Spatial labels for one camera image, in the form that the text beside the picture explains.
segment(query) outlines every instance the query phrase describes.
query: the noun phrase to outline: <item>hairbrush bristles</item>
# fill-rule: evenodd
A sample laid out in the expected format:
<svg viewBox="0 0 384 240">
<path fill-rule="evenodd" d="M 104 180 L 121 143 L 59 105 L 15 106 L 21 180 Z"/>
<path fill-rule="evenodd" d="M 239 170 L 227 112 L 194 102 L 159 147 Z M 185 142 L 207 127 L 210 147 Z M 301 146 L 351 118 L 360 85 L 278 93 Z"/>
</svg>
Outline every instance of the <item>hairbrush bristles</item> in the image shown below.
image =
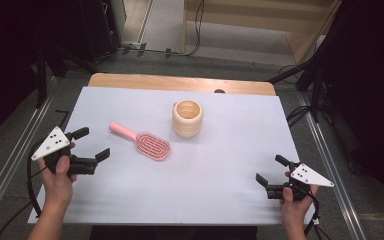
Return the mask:
<svg viewBox="0 0 384 240">
<path fill-rule="evenodd" d="M 137 135 L 136 148 L 143 155 L 157 161 L 166 158 L 170 152 L 170 144 L 166 140 L 148 132 Z"/>
</svg>

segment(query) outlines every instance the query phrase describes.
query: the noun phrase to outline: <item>human hand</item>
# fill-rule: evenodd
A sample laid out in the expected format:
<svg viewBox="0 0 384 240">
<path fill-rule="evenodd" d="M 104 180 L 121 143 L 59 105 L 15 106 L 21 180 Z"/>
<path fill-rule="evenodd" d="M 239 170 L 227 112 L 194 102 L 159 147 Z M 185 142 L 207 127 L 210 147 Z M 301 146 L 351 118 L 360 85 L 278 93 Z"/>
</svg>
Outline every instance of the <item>human hand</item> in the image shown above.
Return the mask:
<svg viewBox="0 0 384 240">
<path fill-rule="evenodd" d="M 45 160 L 38 160 L 39 168 L 46 167 Z M 67 176 L 68 169 L 70 168 L 70 159 L 67 156 L 62 156 L 57 163 L 55 174 L 49 169 L 42 172 L 42 182 L 45 186 L 45 206 L 44 208 L 51 208 L 54 210 L 61 210 L 65 212 L 71 202 L 73 196 L 72 183 L 76 181 L 77 175 Z"/>
<path fill-rule="evenodd" d="M 290 173 L 286 172 L 285 176 L 289 177 Z M 311 192 L 316 195 L 318 190 L 317 185 L 311 185 Z M 285 187 L 283 189 L 282 204 L 282 224 L 285 228 L 288 239 L 305 239 L 304 235 L 304 218 L 313 200 L 311 197 L 306 196 L 301 201 L 294 202 L 294 195 L 292 189 Z"/>
</svg>

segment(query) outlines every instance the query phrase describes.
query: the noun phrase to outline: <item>pink hairbrush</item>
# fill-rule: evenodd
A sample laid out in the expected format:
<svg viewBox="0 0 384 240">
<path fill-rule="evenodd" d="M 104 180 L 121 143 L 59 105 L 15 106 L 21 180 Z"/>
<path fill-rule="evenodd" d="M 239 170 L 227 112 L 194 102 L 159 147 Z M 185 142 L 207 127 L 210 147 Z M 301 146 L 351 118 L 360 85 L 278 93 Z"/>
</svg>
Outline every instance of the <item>pink hairbrush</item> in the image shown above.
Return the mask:
<svg viewBox="0 0 384 240">
<path fill-rule="evenodd" d="M 157 161 L 163 160 L 170 152 L 170 144 L 166 140 L 158 138 L 148 132 L 137 134 L 116 122 L 110 124 L 110 130 L 119 135 L 133 139 L 136 142 L 138 152 L 151 159 Z"/>
</svg>

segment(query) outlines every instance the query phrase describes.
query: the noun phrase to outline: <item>gray floor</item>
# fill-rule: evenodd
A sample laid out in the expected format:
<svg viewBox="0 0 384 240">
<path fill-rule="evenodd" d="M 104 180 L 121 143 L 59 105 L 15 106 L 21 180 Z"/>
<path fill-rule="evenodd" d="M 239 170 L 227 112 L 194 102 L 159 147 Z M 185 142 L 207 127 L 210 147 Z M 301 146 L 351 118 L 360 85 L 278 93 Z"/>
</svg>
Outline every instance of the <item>gray floor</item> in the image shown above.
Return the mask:
<svg viewBox="0 0 384 240">
<path fill-rule="evenodd" d="M 158 4 L 164 2 L 164 0 L 154 0 L 153 7 L 155 7 L 155 9 L 162 8 L 162 6 Z M 170 41 L 173 41 L 175 37 L 171 37 L 168 33 L 163 32 L 166 40 L 156 40 L 159 38 L 156 36 L 156 32 L 153 31 L 153 29 L 155 30 L 155 26 L 152 27 L 151 22 L 153 16 L 161 17 L 160 15 L 156 16 L 157 12 L 157 10 L 151 12 L 144 41 L 148 42 L 148 48 L 154 46 L 153 49 L 164 50 L 167 46 L 174 46 L 175 43 L 172 45 Z M 280 33 L 276 33 L 276 35 L 279 38 L 282 36 Z M 225 45 L 217 45 L 216 48 L 219 49 L 210 51 L 210 49 L 207 48 L 208 45 L 203 41 L 204 46 L 195 57 L 171 57 L 165 59 L 164 55 L 145 54 L 138 58 L 134 52 L 131 52 L 128 55 L 122 56 L 118 54 L 108 58 L 98 69 L 102 72 L 110 73 L 141 73 L 264 81 L 275 76 L 282 66 L 293 64 L 293 58 L 281 41 L 277 41 L 275 38 L 267 41 L 280 42 L 280 45 L 270 47 L 271 50 L 266 49 L 265 51 L 262 49 L 262 53 L 257 54 L 258 56 L 256 55 L 255 60 L 251 60 L 248 53 L 239 54 L 244 52 L 240 50 L 241 47 L 234 49 L 234 51 L 223 51 L 223 46 Z M 234 42 L 230 42 L 227 45 L 230 45 L 230 48 L 242 46 Z M 217 55 L 220 51 L 225 52 L 225 54 Z M 74 108 L 80 90 L 88 84 L 89 78 L 90 75 L 83 69 L 72 69 L 68 72 L 65 79 L 57 79 L 59 88 L 55 92 L 44 120 L 39 125 L 36 134 L 34 134 L 33 142 L 46 135 L 49 129 L 60 123 L 63 116 L 60 113 L 56 113 L 55 110 L 70 111 Z M 287 81 L 290 82 L 295 80 L 294 77 L 287 79 Z M 285 115 L 300 105 L 298 93 L 294 90 L 293 85 L 280 82 L 275 85 L 275 88 L 284 107 Z M 34 92 L 20 104 L 11 117 L 1 126 L 0 170 L 7 162 L 25 126 L 34 113 L 35 101 L 36 93 Z M 358 176 L 351 173 L 347 165 L 347 155 L 341 147 L 333 128 L 324 121 L 320 123 L 320 127 L 323 130 L 335 165 L 354 204 L 367 239 L 384 239 L 384 186 L 369 176 Z M 306 119 L 298 122 L 291 129 L 291 133 L 301 161 L 326 175 L 326 169 L 322 163 L 320 153 Z M 28 202 L 24 160 L 26 154 L 22 154 L 21 158 L 23 160 L 17 167 L 17 171 L 0 200 L 0 228 L 16 211 Z M 36 191 L 40 184 L 40 179 L 36 179 Z M 321 204 L 321 228 L 327 232 L 332 239 L 351 239 L 350 230 L 334 191 L 332 189 L 322 188 L 318 194 L 318 198 Z M 31 226 L 26 223 L 29 214 L 30 208 L 24 211 L 8 227 L 2 239 L 25 239 L 31 230 Z M 87 225 L 65 225 L 62 238 L 88 239 L 90 230 L 91 226 Z M 258 239 L 285 239 L 285 236 L 281 226 L 264 226 L 259 227 Z M 317 239 L 314 232 L 310 234 L 309 239 Z"/>
</svg>

